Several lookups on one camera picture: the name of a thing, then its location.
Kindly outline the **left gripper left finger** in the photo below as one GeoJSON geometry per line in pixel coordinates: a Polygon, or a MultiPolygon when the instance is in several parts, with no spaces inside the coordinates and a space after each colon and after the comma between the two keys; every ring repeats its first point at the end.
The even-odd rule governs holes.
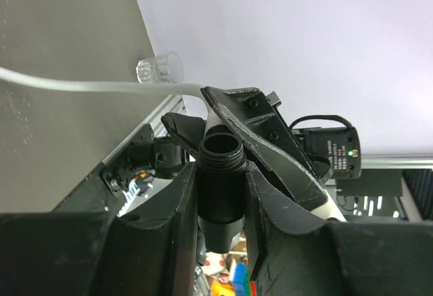
{"type": "Polygon", "coordinates": [[[1,217],[2,295],[192,295],[196,168],[131,213],[1,217]]]}

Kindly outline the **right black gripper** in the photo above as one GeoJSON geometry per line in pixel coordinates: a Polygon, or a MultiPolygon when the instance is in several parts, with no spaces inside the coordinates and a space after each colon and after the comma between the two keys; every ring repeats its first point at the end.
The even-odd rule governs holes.
{"type": "MultiPolygon", "coordinates": [[[[314,165],[260,89],[204,87],[201,92],[211,110],[243,140],[271,184],[313,214],[330,213],[330,200],[314,165]]],[[[168,112],[161,122],[175,142],[195,159],[206,121],[168,112]]]]}

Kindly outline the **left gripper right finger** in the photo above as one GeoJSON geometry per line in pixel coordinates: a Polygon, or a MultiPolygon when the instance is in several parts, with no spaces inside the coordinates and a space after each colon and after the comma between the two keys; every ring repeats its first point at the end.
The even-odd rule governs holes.
{"type": "Polygon", "coordinates": [[[259,295],[431,295],[431,222],[327,221],[246,172],[245,233],[259,295]]]}

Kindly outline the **black elbow pipe fitting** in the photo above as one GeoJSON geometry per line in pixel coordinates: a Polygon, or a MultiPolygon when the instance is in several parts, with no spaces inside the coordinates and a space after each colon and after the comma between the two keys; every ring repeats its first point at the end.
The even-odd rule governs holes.
{"type": "Polygon", "coordinates": [[[204,137],[196,158],[198,223],[207,250],[227,253],[244,226],[246,155],[230,133],[204,137]]]}

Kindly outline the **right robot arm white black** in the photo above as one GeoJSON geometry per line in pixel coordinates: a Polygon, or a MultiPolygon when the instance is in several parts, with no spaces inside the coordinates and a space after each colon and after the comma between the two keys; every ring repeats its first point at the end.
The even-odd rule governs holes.
{"type": "Polygon", "coordinates": [[[199,215],[229,223],[245,212],[244,173],[253,162],[269,183],[298,205],[317,212],[327,202],[323,184],[358,178],[361,147],[356,128],[330,115],[337,128],[298,128],[287,124],[277,103],[259,89],[204,87],[216,121],[167,114],[168,138],[139,134],[108,163],[101,176],[115,191],[125,189],[142,170],[159,178],[180,172],[186,155],[197,161],[199,215]]]}

